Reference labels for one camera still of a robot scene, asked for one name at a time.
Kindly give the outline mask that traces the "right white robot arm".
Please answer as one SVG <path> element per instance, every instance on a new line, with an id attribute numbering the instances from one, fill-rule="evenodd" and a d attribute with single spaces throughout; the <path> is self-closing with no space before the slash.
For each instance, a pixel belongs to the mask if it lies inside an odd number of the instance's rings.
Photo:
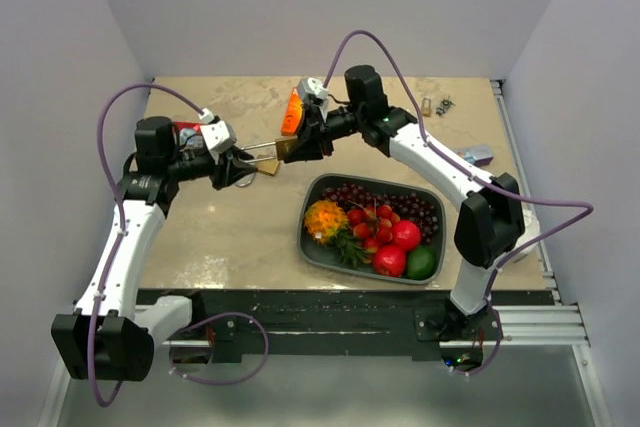
<path id="1" fill-rule="evenodd" d="M 525 232 L 518 182 L 507 173 L 494 176 L 471 165 L 428 136 L 417 117 L 389 104 L 373 67 L 351 67 L 344 79 L 348 102 L 334 110 L 320 80 L 299 81 L 290 107 L 301 119 L 284 160 L 321 160 L 332 153 L 334 141 L 358 133 L 367 145 L 411 168 L 442 193 L 458 213 L 454 244 L 462 257 L 445 326 L 452 337 L 469 339 L 481 327 L 479 313 L 488 306 L 498 262 L 514 251 Z"/>

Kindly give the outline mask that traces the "brass padlock with key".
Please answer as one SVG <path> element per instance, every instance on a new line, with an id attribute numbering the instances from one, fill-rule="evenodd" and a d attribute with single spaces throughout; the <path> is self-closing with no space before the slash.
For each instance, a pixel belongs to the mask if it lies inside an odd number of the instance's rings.
<path id="1" fill-rule="evenodd" d="M 296 146 L 297 142 L 298 138 L 296 136 L 285 136 L 272 141 L 244 146 L 240 150 L 251 154 L 254 162 L 262 160 L 283 161 Z"/>

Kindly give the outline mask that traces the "black key bunch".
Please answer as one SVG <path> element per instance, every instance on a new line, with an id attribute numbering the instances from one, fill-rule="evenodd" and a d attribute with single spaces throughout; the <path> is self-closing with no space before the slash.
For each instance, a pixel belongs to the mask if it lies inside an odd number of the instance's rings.
<path id="1" fill-rule="evenodd" d="M 438 116 L 443 116 L 445 115 L 453 106 L 455 105 L 455 103 L 453 102 L 452 98 L 450 96 L 442 98 L 439 105 L 436 108 L 436 114 Z"/>

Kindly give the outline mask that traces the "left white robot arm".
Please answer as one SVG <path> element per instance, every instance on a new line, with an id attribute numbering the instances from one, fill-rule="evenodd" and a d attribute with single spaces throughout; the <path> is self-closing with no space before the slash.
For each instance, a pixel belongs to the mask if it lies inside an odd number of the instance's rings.
<path id="1" fill-rule="evenodd" d="M 74 379 L 141 381 L 156 348 L 174 333 L 196 339 L 206 330 L 207 315 L 186 296 L 162 296 L 144 312 L 135 311 L 146 259 L 180 184 L 208 178 L 220 190 L 257 170 L 228 123 L 214 118 L 193 132 L 196 141 L 187 147 L 167 117 L 136 125 L 136 150 L 116 185 L 119 202 L 99 264 L 72 313 L 57 315 L 51 326 Z"/>

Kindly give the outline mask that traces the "small brass padlock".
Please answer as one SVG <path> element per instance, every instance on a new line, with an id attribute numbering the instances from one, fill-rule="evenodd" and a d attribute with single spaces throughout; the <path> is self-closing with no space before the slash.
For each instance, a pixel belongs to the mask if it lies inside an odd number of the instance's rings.
<path id="1" fill-rule="evenodd" d="M 421 113 L 424 117 L 432 115 L 432 101 L 429 97 L 424 97 L 421 102 Z"/>

